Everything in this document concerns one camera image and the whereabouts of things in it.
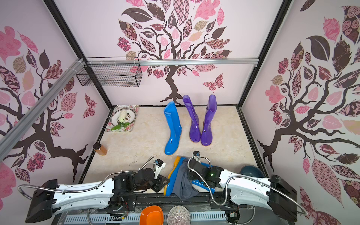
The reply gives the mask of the grey cloth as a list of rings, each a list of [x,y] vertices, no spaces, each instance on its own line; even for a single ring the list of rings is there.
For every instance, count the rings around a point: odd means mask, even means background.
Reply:
[[[191,181],[188,179],[188,158],[183,160],[173,187],[173,192],[182,201],[188,200],[198,195],[198,191],[193,188]]]

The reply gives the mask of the purple boot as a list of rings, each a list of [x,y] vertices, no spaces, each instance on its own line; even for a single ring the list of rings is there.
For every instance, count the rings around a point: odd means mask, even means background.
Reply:
[[[195,108],[192,104],[192,101],[190,99],[189,95],[183,96],[183,103],[189,113],[190,119],[191,119],[191,125],[189,130],[189,137],[192,142],[198,143],[201,139],[201,132],[199,128],[199,118],[196,114]]]
[[[206,113],[203,122],[203,131],[201,135],[201,143],[203,146],[209,146],[213,141],[212,120],[217,111],[217,99],[215,95],[210,95],[206,107]]]

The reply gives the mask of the blue boot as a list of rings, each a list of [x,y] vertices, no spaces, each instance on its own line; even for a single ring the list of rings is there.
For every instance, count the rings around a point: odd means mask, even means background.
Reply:
[[[180,168],[180,166],[183,163],[183,160],[185,158],[186,157],[180,157],[180,156],[178,156],[176,158],[176,160],[174,162],[174,165],[173,165],[173,170],[170,172],[170,174],[168,176],[168,179],[170,180],[170,182],[164,188],[164,196],[169,197],[171,194],[174,194],[173,187],[174,187],[174,183],[175,183],[175,180],[176,180],[176,176],[177,176],[178,170],[179,170],[179,168]],[[198,186],[199,188],[202,188],[202,189],[204,189],[206,191],[209,191],[209,188],[206,187],[204,185],[204,183],[199,182],[198,180],[191,181],[191,183],[192,183],[193,188],[195,188],[195,186]]]
[[[166,105],[164,115],[170,129],[170,137],[165,147],[165,154],[170,156],[177,151],[182,134],[179,114],[173,101]]]

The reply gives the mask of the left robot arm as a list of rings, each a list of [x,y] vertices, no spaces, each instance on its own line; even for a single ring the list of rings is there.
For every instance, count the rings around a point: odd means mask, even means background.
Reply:
[[[58,184],[56,179],[35,187],[26,223],[37,223],[67,211],[98,209],[123,212],[130,207],[130,195],[148,189],[158,193],[170,180],[153,169],[111,174],[104,181],[78,185]]]

